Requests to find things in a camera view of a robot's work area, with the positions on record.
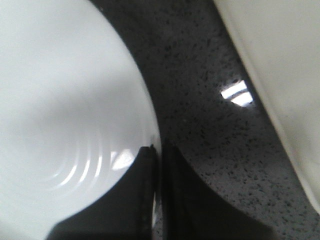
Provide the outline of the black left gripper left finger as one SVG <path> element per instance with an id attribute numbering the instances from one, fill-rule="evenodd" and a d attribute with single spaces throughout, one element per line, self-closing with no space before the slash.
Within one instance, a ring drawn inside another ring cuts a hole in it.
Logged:
<path id="1" fill-rule="evenodd" d="M 157 154 L 143 146 L 120 180 L 101 198 L 57 223 L 48 240 L 151 240 Z"/>

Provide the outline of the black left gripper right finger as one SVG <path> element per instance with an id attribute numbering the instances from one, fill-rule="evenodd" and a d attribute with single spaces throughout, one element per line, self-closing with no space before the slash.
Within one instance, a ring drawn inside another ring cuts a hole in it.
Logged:
<path id="1" fill-rule="evenodd" d="M 162 214 L 165 240 L 277 240 L 268 225 L 214 192 L 168 140 L 162 146 Z"/>

